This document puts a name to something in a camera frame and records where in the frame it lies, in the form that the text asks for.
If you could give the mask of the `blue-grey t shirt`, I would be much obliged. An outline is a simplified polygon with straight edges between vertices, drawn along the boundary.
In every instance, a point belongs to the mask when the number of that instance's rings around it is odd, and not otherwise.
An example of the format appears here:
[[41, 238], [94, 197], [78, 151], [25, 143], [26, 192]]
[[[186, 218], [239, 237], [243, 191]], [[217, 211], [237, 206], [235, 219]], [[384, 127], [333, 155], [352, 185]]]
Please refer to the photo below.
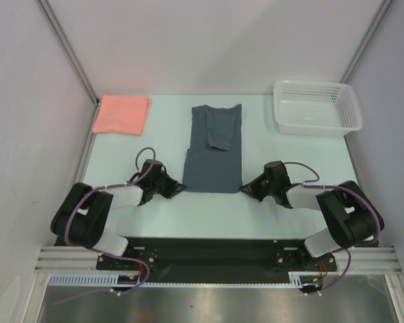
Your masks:
[[242, 186], [242, 105], [192, 108], [183, 184], [189, 192], [236, 194]]

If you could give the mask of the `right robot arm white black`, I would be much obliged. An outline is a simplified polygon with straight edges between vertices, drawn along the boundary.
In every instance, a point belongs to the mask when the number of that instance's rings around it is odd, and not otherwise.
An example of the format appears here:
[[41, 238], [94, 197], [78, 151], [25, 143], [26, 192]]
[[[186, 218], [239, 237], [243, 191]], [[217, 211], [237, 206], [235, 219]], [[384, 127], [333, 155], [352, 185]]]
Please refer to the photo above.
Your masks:
[[310, 170], [315, 178], [293, 183], [286, 168], [288, 164], [282, 161], [265, 164], [263, 173], [239, 191], [260, 202], [269, 196], [286, 209], [322, 213], [327, 227], [306, 238], [304, 249], [297, 253], [298, 264], [303, 269], [314, 269], [321, 263], [321, 256], [328, 253], [379, 240], [384, 220], [356, 182], [318, 184], [320, 176], [311, 167], [296, 162], [297, 166]]

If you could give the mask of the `white plastic perforated basket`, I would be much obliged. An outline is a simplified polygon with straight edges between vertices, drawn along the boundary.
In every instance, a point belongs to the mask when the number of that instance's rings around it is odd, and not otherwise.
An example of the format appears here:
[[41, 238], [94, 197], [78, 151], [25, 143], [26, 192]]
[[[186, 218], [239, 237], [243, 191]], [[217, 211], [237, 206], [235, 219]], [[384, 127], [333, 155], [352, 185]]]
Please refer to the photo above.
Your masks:
[[343, 83], [276, 81], [273, 112], [286, 134], [343, 137], [362, 128], [356, 93]]

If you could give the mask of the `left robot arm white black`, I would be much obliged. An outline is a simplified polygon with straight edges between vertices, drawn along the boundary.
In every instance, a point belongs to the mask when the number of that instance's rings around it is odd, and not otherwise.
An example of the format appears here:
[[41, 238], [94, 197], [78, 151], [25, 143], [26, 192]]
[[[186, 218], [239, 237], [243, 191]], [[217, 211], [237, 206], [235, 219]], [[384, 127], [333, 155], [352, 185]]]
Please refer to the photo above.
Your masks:
[[135, 252], [127, 238], [106, 228], [109, 213], [125, 207], [139, 207], [157, 194], [171, 199], [187, 187], [167, 173], [164, 164], [147, 159], [142, 170], [130, 181], [93, 188], [83, 182], [74, 184], [51, 221], [50, 230], [67, 245], [112, 255], [119, 268], [131, 267]]

